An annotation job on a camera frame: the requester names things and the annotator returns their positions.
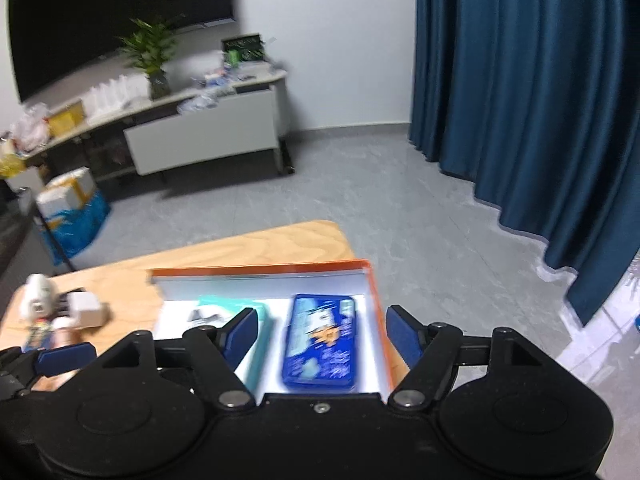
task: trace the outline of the television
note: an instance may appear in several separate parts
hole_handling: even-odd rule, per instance
[[[15,81],[24,101],[120,46],[131,18],[176,29],[233,18],[232,0],[8,0]]]

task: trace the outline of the gray floor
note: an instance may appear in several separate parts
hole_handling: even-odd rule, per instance
[[[610,405],[616,435],[600,469],[607,480],[640,470],[640,293],[621,283],[581,329],[563,297],[574,276],[541,263],[544,243],[498,226],[498,210],[472,184],[447,177],[386,126],[306,134],[290,145],[297,173],[276,177],[257,153],[137,178],[116,190],[98,239],[75,258],[91,267],[311,219],[337,222],[376,271],[382,301],[422,322],[469,334],[519,330]],[[466,370],[461,381],[482,370]]]

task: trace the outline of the blue pencil case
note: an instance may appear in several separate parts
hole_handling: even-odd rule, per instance
[[[356,315],[351,296],[293,299],[282,381],[292,390],[350,390],[356,381]]]

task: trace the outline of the white wall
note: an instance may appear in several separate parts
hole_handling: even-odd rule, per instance
[[[0,0],[0,15],[6,14],[6,0]],[[236,17],[238,24],[180,36],[178,59],[169,70],[175,84],[196,75],[221,38],[260,32],[265,40],[276,38],[268,54],[289,70],[295,127],[409,121],[415,0],[236,0]],[[0,23],[0,128],[20,114],[8,41],[5,19]],[[107,60],[37,97],[55,105],[122,72],[119,60]]]

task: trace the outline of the wooden table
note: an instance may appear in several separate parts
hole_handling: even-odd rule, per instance
[[[136,329],[152,330],[162,307],[147,271],[163,267],[218,267],[305,262],[326,262],[354,258],[340,228],[327,220],[315,220],[214,240],[161,253],[140,256],[113,264],[79,270],[53,278],[58,290],[84,287],[109,305],[110,321],[102,328],[84,330],[82,339],[98,353]],[[21,346],[27,325],[20,321],[18,306],[22,290],[14,295],[0,323],[0,349]],[[399,382],[407,372],[402,358],[392,351],[392,377]],[[49,383],[39,384],[50,388]]]

